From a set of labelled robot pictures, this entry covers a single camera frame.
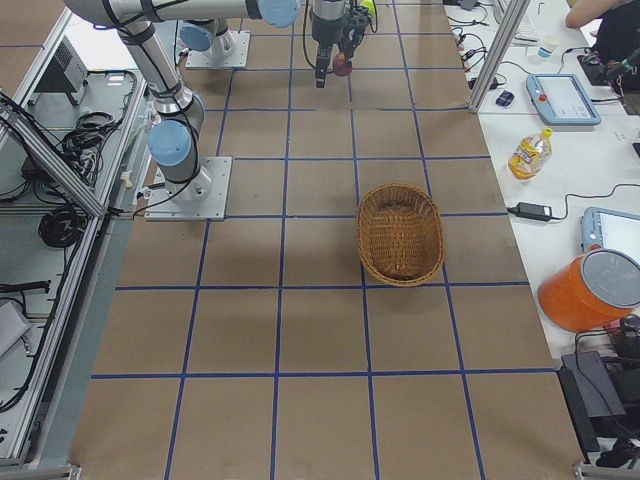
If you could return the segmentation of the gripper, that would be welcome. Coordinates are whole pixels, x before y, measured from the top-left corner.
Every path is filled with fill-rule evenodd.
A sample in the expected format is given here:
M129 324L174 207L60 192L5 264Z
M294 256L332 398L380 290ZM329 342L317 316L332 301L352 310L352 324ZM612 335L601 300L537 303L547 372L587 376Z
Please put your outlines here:
M312 37L317 42L338 42L339 53L350 61L365 36L365 29L344 27L345 0L314 0L311 10ZM316 51L315 85L324 88L331 66L333 45L320 43Z

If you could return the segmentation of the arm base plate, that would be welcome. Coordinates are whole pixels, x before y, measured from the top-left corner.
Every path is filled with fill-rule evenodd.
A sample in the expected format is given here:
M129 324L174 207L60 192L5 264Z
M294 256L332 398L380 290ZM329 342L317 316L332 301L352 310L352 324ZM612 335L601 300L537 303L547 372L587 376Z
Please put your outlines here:
M195 70L244 69L247 64L251 34L249 31L227 31L212 40L203 52L191 49L186 68Z
M232 157L201 157L199 174L186 186L167 183L159 167L154 182L164 186L149 196L151 206L144 211L150 221L221 221L225 217Z

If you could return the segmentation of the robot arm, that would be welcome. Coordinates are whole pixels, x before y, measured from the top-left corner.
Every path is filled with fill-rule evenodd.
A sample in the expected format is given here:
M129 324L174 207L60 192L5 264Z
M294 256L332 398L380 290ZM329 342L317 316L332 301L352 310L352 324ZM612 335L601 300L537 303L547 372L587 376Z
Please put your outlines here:
M217 20L263 20L276 28L295 23L297 1L67 1L72 13L94 27L114 30L142 73L156 104L165 117L187 115L194 94L177 73L156 36L155 25L183 21L200 26ZM377 28L377 9L357 1L307 1L305 19L318 44L314 69L318 88L330 74L344 77L352 69L351 59L367 30Z
M228 56L235 48L235 40L225 19L184 21L179 37L190 50L211 52L212 56Z

